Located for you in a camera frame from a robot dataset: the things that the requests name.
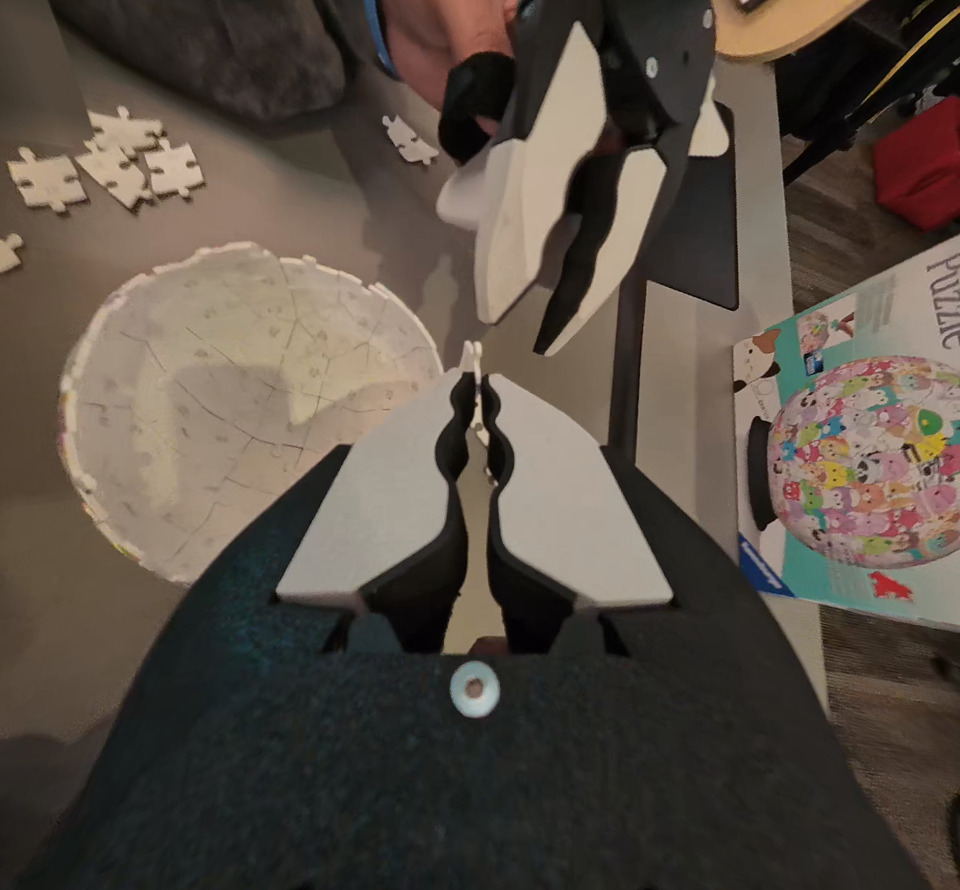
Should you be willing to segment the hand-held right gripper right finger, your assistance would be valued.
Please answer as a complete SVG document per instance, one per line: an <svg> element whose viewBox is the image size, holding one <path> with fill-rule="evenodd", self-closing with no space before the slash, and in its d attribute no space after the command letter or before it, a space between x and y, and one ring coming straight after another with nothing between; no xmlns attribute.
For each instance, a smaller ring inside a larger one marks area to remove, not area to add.
<svg viewBox="0 0 960 890"><path fill-rule="evenodd" d="M491 596L516 655L546 655L568 619L665 607L674 598L602 453L576 420L507 377L481 381L495 479Z"/></svg>

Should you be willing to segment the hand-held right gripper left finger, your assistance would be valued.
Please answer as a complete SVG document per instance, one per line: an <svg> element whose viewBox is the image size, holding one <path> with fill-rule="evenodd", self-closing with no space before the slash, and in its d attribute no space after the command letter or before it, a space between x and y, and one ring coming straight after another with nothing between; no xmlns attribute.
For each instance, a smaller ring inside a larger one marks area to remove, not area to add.
<svg viewBox="0 0 960 890"><path fill-rule="evenodd" d="M441 651L468 567L457 482L474 373L445 373L352 445L279 581L279 600L390 622L406 651Z"/></svg>

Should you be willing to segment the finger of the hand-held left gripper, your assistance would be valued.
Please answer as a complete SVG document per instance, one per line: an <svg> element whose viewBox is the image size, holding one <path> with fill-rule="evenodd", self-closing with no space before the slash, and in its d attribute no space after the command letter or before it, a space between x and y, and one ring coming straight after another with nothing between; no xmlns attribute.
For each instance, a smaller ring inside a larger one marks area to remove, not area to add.
<svg viewBox="0 0 960 890"><path fill-rule="evenodd" d="M619 288L651 223L667 165L652 148L589 157L574 179L580 215L534 342L555 356Z"/></svg>
<svg viewBox="0 0 960 890"><path fill-rule="evenodd" d="M492 326L534 283L570 182L606 124L598 52L576 21L526 138L487 144L441 186L441 221L474 234L478 319Z"/></svg>

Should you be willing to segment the colourful puzzle ball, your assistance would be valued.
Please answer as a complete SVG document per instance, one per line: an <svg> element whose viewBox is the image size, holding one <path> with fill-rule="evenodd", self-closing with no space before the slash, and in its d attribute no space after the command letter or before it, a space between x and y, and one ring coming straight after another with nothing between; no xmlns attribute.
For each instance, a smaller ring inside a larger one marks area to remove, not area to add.
<svg viewBox="0 0 960 890"><path fill-rule="evenodd" d="M327 453L443 372L385 285L258 244L203 247L93 316L59 381L59 454L99 533L190 586Z"/></svg>

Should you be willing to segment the person's left forearm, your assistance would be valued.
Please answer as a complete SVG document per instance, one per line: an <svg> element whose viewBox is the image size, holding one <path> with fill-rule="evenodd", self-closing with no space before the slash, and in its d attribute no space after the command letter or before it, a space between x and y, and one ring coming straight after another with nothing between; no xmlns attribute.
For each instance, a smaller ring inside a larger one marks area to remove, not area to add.
<svg viewBox="0 0 960 890"><path fill-rule="evenodd" d="M249 124L338 105L363 66L385 72L376 0L50 0L145 76Z"/></svg>

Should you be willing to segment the colourful puzzle box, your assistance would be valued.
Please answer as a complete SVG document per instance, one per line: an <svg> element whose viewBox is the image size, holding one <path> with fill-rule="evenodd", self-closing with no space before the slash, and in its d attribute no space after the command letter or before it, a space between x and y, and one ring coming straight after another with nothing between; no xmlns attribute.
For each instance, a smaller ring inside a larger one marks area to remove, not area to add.
<svg viewBox="0 0 960 890"><path fill-rule="evenodd" d="M959 627L959 237L732 347L760 593Z"/></svg>

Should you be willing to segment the row of white puzzle pieces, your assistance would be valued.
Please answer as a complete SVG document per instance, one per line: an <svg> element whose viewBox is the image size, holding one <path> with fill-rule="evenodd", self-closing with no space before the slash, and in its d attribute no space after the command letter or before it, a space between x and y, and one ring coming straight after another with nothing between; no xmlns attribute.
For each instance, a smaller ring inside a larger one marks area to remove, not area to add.
<svg viewBox="0 0 960 890"><path fill-rule="evenodd" d="M82 152L39 156L21 147L3 162L27 211L67 219L90 202L86 185L130 215L172 198L191 202L206 187L196 152L187 141L175 143L158 117L136 117L122 105L88 117L92 135Z"/></svg>

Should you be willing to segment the black flat panel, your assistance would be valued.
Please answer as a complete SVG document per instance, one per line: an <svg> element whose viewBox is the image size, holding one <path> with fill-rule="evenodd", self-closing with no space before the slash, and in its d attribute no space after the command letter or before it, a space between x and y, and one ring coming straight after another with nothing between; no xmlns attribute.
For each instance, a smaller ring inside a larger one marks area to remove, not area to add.
<svg viewBox="0 0 960 890"><path fill-rule="evenodd" d="M716 105L728 135L718 157L691 157L671 213L646 259L648 282L735 312L739 308L736 123Z"/></svg>

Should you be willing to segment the light wooden board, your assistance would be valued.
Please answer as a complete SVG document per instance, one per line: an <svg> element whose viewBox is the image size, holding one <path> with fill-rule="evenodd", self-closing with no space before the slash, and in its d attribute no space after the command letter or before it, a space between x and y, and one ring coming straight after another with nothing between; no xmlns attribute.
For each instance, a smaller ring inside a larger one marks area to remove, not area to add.
<svg viewBox="0 0 960 890"><path fill-rule="evenodd" d="M715 52L739 64L769 64L821 38L871 0L712 0Z"/></svg>

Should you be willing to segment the red cloth bag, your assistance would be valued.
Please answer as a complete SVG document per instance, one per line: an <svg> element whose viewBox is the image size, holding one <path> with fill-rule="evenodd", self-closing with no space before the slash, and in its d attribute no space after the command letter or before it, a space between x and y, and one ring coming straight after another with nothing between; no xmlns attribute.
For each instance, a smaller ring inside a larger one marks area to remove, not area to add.
<svg viewBox="0 0 960 890"><path fill-rule="evenodd" d="M879 140L876 203L923 233L959 217L959 98L949 96Z"/></svg>

